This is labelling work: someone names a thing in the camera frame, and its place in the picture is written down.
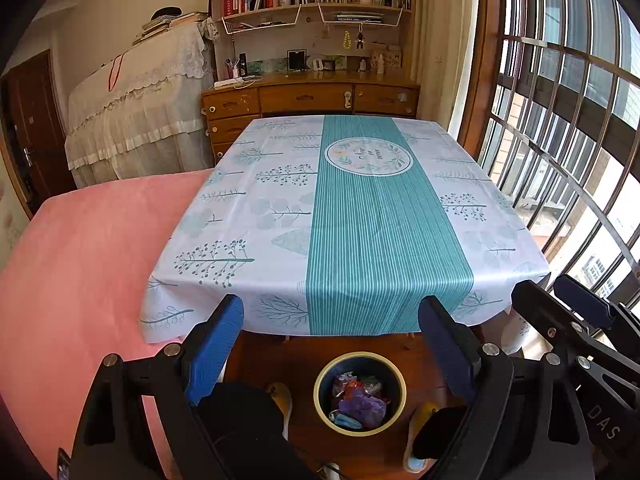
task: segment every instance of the power strip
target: power strip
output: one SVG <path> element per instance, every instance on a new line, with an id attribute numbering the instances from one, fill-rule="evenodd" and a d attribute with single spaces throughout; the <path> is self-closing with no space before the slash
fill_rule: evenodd
<path id="1" fill-rule="evenodd" d="M 213 83 L 213 88 L 217 89 L 225 86 L 236 85 L 238 83 L 243 83 L 243 82 L 244 82 L 244 79 L 242 79 L 241 77 L 235 77 L 233 79 L 225 79 L 224 81 L 216 81 L 215 83 Z"/>

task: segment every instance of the door handle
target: door handle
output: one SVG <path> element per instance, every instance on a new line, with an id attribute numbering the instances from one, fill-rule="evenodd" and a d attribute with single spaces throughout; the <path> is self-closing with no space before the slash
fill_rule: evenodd
<path id="1" fill-rule="evenodd" d="M 29 150 L 27 148 L 23 148 L 22 150 L 24 152 L 24 158 L 27 159 L 27 164 L 29 165 L 29 167 L 33 166 L 33 163 L 31 161 L 31 153 L 29 152 Z"/>

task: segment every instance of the pink blanket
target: pink blanket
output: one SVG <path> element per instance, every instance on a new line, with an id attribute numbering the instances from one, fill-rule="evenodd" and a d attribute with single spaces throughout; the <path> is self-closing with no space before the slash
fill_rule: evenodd
<path id="1" fill-rule="evenodd" d="M 162 348 L 143 342 L 136 321 L 146 280 L 209 172 L 108 182 L 51 198 L 0 274 L 0 392 L 54 478 L 58 448 L 71 454 L 101 359 L 110 352 L 143 358 Z M 167 471 L 170 452 L 153 411 L 149 425 Z"/>

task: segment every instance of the bottle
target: bottle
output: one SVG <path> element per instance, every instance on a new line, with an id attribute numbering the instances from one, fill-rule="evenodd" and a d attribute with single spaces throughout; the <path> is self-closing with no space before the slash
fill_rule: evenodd
<path id="1" fill-rule="evenodd" d="M 385 57 L 382 54 L 378 56 L 378 70 L 376 70 L 376 73 L 378 75 L 385 73 Z"/>

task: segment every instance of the wooden floor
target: wooden floor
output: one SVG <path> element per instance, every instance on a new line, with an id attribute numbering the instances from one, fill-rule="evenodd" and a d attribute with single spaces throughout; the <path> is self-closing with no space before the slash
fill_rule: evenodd
<path id="1" fill-rule="evenodd" d="M 390 359 L 404 375 L 408 390 L 400 419 L 380 434 L 361 438 L 332 431 L 318 417 L 312 399 L 320 370 L 333 358 L 356 350 Z M 448 398 L 445 382 L 419 334 L 293 337 L 284 342 L 283 336 L 242 332 L 229 357 L 225 381 L 260 388 L 285 383 L 293 395 L 289 441 L 316 458 L 337 463 L 354 480 L 419 478 L 402 468 L 409 419 L 421 402 L 445 406 Z"/>

